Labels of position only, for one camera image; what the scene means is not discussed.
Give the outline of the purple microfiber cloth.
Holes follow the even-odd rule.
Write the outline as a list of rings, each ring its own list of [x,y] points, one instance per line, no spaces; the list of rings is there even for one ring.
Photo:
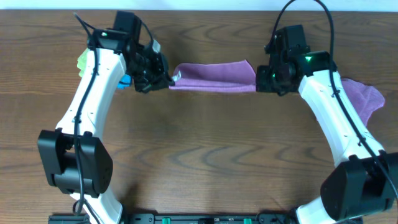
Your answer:
[[[230,63],[181,63],[171,90],[248,93],[256,91],[256,74],[247,60]]]

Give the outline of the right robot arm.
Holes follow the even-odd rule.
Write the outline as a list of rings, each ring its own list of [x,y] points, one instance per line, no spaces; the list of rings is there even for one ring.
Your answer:
[[[313,111],[332,152],[335,169],[320,196],[295,210],[296,223],[339,223],[385,212],[397,199],[397,154],[388,154],[361,121],[340,74],[325,51],[266,50],[258,92],[298,92]]]

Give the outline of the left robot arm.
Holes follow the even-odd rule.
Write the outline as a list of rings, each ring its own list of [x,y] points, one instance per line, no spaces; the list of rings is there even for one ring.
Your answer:
[[[115,91],[134,85],[139,93],[168,88],[174,80],[155,39],[139,42],[138,32],[94,30],[78,58],[81,81],[53,131],[40,132],[37,146],[50,186],[75,199],[73,213],[89,223],[121,223],[123,206],[110,182],[113,160],[102,142]]]

